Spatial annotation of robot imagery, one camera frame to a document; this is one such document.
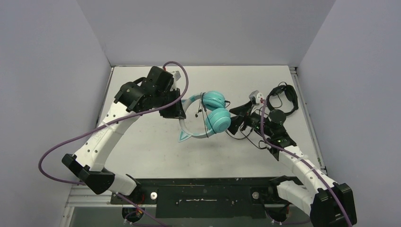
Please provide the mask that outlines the black cable pink green plugs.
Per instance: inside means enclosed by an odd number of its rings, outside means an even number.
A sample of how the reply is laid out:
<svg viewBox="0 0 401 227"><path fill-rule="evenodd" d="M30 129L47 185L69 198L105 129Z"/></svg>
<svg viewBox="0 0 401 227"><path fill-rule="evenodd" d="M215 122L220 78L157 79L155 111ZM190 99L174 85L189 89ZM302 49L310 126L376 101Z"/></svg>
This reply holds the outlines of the black cable pink green plugs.
<svg viewBox="0 0 401 227"><path fill-rule="evenodd" d="M251 135L251 133L253 132L253 129L251 129L248 134L244 134L242 131L240 131L240 133L242 134L241 138L236 138L232 133L230 133L228 130L225 131L225 133L231 137L234 140L238 140L238 141L242 141L242 140L247 140L248 142L250 142L254 147L256 147L259 150L264 150L264 149L268 149L268 147L262 147L260 145L260 141L258 144L255 144L250 138L249 136Z"/></svg>

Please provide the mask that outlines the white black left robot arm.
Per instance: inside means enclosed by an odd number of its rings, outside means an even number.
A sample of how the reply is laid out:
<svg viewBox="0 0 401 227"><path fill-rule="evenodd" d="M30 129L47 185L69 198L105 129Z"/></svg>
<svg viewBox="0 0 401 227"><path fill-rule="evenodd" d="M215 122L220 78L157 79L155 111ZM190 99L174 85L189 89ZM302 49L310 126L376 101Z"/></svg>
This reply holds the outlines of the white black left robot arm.
<svg viewBox="0 0 401 227"><path fill-rule="evenodd" d="M109 111L85 144L74 154L66 154L62 163L95 194L120 193L129 203L141 199L141 189L127 174L115 174L105 168L112 150L124 133L141 115L156 110L164 118L183 118L179 71L168 72L153 66L147 77L121 85Z"/></svg>

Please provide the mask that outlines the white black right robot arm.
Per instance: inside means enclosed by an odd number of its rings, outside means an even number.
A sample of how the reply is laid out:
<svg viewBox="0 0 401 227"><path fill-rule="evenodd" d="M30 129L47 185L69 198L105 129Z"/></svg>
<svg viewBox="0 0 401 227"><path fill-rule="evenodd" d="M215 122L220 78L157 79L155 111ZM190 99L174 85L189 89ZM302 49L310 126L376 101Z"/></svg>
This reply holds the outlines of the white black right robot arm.
<svg viewBox="0 0 401 227"><path fill-rule="evenodd" d="M357 223L352 189L328 177L309 160L290 138L284 127L287 118L280 109L268 114L268 101L259 91L249 96L249 102L230 109L233 115L229 131L236 133L240 126L253 129L262 137L274 158L286 166L302 183L298 185L282 176L268 188L273 202L286 200L309 216L315 227L351 227Z"/></svg>

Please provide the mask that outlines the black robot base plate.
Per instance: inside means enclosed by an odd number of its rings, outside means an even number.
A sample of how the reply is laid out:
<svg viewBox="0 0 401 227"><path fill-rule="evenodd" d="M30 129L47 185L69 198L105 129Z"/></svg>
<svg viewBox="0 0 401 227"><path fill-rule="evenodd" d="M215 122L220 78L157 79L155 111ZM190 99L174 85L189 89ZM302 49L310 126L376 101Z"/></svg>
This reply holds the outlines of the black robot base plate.
<svg viewBox="0 0 401 227"><path fill-rule="evenodd" d="M156 208L156 218L265 218L287 201L274 194L274 177L139 179L127 198Z"/></svg>

